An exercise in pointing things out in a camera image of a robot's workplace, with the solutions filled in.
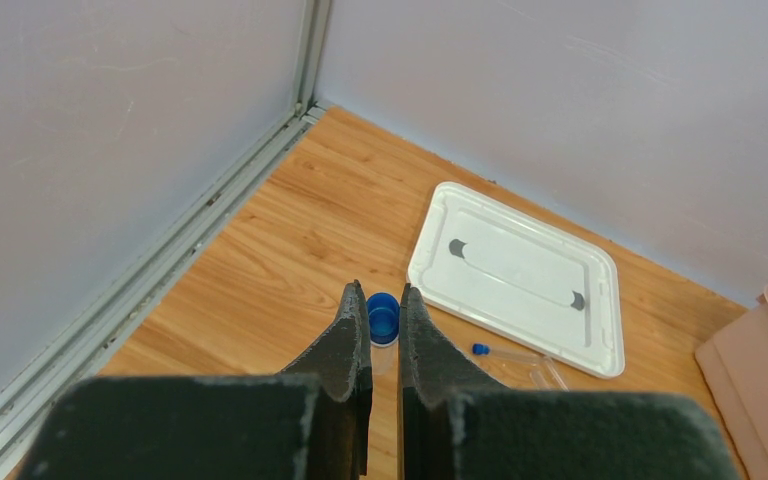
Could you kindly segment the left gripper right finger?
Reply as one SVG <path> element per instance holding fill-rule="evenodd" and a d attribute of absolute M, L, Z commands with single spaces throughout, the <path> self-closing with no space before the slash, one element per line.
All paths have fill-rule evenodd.
<path fill-rule="evenodd" d="M 714 419 L 668 393 L 505 386 L 406 286 L 399 332 L 403 479 L 735 479 Z"/>

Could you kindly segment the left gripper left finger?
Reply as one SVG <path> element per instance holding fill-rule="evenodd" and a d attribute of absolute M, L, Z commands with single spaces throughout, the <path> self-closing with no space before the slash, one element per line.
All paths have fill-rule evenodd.
<path fill-rule="evenodd" d="M 55 403 L 22 479 L 357 479 L 367 472 L 370 330 L 359 282 L 272 375 L 98 376 Z"/>

